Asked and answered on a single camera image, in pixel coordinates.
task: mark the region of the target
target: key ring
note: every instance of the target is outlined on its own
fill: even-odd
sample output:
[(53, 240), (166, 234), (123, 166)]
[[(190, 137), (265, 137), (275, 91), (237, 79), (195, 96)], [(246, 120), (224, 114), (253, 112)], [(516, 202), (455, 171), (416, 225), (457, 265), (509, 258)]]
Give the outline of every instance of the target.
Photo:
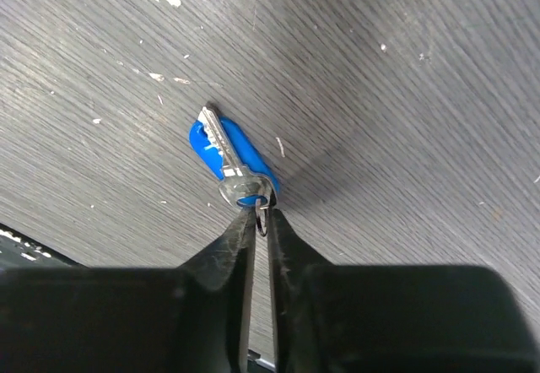
[(255, 222), (256, 222), (256, 229), (259, 231), (259, 234), (264, 237), (267, 236), (268, 233), (268, 213), (270, 211), (270, 207), (266, 206), (265, 208), (261, 208), (261, 198), (259, 197), (255, 201)]

